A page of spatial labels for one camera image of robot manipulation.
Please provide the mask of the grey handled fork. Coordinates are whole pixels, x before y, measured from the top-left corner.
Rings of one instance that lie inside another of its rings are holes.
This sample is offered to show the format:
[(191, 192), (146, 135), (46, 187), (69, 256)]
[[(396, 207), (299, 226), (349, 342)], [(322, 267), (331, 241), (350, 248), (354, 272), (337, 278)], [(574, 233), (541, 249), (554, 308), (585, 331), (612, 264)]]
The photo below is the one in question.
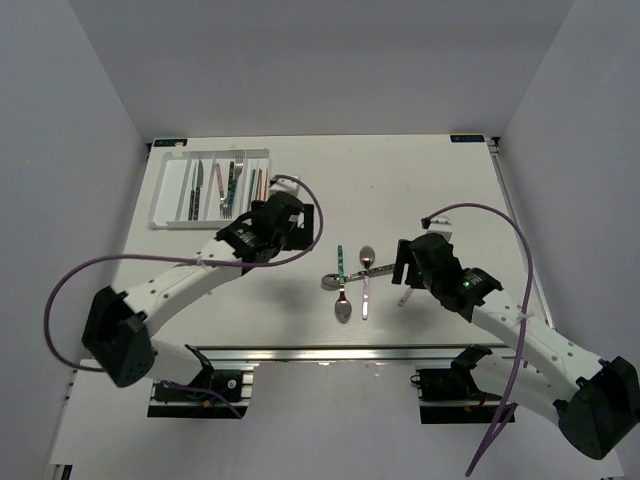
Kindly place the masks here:
[(231, 161), (229, 163), (229, 169), (228, 169), (227, 192), (226, 192), (226, 197), (222, 207), (222, 216), (224, 218), (229, 218), (231, 216), (231, 202), (232, 202), (234, 181), (235, 181), (235, 162)]

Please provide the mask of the green handled fork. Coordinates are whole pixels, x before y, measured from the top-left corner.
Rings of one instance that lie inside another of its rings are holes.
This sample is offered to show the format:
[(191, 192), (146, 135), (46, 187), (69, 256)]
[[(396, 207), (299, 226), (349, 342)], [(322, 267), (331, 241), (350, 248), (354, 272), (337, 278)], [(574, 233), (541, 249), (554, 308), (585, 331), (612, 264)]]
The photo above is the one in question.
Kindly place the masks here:
[(242, 174), (243, 168), (244, 168), (244, 155), (240, 154), (238, 156), (235, 157), (235, 181), (234, 181), (234, 187), (233, 187), (233, 194), (232, 194), (232, 202), (231, 202), (231, 216), (232, 216), (232, 210), (233, 210), (233, 205), (234, 205), (234, 198), (235, 198), (235, 194), (236, 194), (236, 190), (237, 190), (237, 184), (239, 181), (239, 178)]

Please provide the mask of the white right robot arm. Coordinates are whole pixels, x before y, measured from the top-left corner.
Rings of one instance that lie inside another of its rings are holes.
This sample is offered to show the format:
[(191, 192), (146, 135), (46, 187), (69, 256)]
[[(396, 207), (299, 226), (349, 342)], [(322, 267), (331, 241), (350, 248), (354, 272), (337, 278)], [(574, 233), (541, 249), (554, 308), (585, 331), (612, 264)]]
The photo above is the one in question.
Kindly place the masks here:
[(399, 241), (392, 281), (428, 290), (444, 309), (520, 350), (529, 366), (517, 374), (513, 400), (556, 425), (583, 455), (605, 458), (638, 425), (639, 378), (630, 362), (605, 360), (525, 317), (498, 280), (462, 267), (444, 236)]

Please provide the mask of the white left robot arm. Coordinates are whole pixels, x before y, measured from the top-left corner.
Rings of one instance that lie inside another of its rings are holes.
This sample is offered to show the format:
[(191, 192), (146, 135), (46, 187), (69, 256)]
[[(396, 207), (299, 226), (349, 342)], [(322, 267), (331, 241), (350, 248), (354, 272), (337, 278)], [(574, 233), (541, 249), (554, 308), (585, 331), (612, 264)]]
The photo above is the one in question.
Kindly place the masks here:
[(282, 251), (304, 251), (314, 240), (315, 208), (277, 192), (256, 201), (250, 212), (219, 230), (195, 256), (143, 284), (93, 298), (82, 343), (120, 388), (142, 378), (177, 384), (199, 399), (211, 387), (213, 367), (196, 348), (155, 339), (155, 334), (187, 306), (236, 280)]

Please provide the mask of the white divided utensil tray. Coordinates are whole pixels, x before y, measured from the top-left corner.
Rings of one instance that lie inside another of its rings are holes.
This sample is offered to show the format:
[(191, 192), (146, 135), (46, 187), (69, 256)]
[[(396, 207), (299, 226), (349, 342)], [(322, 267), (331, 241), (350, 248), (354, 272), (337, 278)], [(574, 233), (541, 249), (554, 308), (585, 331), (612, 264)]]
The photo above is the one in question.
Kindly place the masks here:
[[(229, 163), (240, 154), (245, 157), (244, 168), (237, 184), (232, 216), (221, 218), (214, 167), (216, 162), (221, 166), (226, 194)], [(199, 219), (189, 221), (192, 175), (199, 160), (204, 165)], [(178, 151), (164, 154), (149, 211), (150, 227), (161, 230), (217, 230), (226, 227), (238, 216), (246, 213), (247, 174), (251, 161), (256, 162), (257, 173), (259, 169), (263, 170), (263, 190), (264, 171), (268, 168), (270, 174), (272, 164), (267, 149)]]

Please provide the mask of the pink handled spoon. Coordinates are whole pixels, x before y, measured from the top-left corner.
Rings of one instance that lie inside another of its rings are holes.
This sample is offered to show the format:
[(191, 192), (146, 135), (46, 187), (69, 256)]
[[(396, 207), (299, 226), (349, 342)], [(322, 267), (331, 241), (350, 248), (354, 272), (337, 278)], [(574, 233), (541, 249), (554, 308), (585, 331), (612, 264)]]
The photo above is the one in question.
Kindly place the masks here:
[(375, 261), (374, 249), (368, 245), (363, 246), (359, 252), (359, 258), (364, 269), (361, 316), (363, 320), (367, 320), (369, 315), (370, 269)]

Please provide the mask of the dark handled spoon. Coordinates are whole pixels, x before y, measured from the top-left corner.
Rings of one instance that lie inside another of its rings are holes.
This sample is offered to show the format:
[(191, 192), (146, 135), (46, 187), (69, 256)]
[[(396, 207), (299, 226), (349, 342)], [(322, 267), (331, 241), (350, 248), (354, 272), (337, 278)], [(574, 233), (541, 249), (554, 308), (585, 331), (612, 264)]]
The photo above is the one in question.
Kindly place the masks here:
[[(365, 276), (375, 278), (379, 276), (390, 275), (394, 265), (387, 264), (369, 270), (361, 270), (344, 276), (344, 283), (363, 280)], [(327, 291), (334, 291), (340, 288), (340, 276), (338, 273), (325, 274), (320, 280), (320, 286)]]

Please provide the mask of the green handled spoon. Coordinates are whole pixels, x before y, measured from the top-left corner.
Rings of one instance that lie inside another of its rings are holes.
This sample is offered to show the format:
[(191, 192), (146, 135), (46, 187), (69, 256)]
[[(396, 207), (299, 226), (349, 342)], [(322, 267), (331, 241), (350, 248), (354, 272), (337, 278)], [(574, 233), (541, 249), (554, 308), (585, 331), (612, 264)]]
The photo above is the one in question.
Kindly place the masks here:
[(334, 313), (340, 323), (347, 323), (352, 313), (351, 302), (346, 297), (345, 274), (344, 274), (344, 253), (341, 245), (337, 246), (337, 266), (338, 266), (338, 299), (334, 304)]

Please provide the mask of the dark handled knife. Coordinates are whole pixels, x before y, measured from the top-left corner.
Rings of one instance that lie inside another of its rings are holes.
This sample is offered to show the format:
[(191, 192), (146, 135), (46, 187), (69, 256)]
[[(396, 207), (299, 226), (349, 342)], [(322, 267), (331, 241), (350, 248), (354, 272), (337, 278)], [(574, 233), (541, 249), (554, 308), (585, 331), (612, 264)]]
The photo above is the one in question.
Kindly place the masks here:
[(200, 199), (201, 199), (201, 189), (202, 189), (203, 182), (204, 182), (204, 165), (203, 165), (203, 163), (202, 163), (202, 161), (201, 161), (201, 160), (199, 160), (199, 161), (201, 162), (201, 167), (200, 167), (200, 177), (199, 177), (199, 180), (200, 180), (200, 187), (199, 187), (199, 189), (198, 189), (198, 193), (197, 193), (197, 196), (196, 196), (196, 210), (195, 210), (195, 212), (196, 212), (196, 219), (195, 219), (194, 221), (197, 221), (197, 220), (199, 219)]

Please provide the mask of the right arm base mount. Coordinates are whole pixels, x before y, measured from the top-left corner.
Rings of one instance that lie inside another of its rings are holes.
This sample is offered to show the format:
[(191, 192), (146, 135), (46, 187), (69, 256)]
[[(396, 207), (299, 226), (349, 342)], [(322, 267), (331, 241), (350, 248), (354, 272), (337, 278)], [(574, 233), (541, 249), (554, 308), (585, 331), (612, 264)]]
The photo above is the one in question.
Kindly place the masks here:
[(410, 377), (423, 425), (487, 425), (501, 397), (478, 389), (471, 369), (490, 354), (512, 359), (504, 347), (478, 344), (420, 349)]

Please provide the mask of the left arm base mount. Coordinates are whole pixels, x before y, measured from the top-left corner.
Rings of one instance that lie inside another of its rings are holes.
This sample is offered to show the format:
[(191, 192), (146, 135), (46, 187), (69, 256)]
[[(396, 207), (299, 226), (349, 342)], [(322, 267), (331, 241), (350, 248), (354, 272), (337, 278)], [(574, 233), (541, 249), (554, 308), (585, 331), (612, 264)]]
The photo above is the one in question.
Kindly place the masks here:
[(187, 391), (155, 381), (147, 408), (149, 418), (240, 420), (252, 396), (256, 364), (220, 362), (214, 364), (210, 380)]

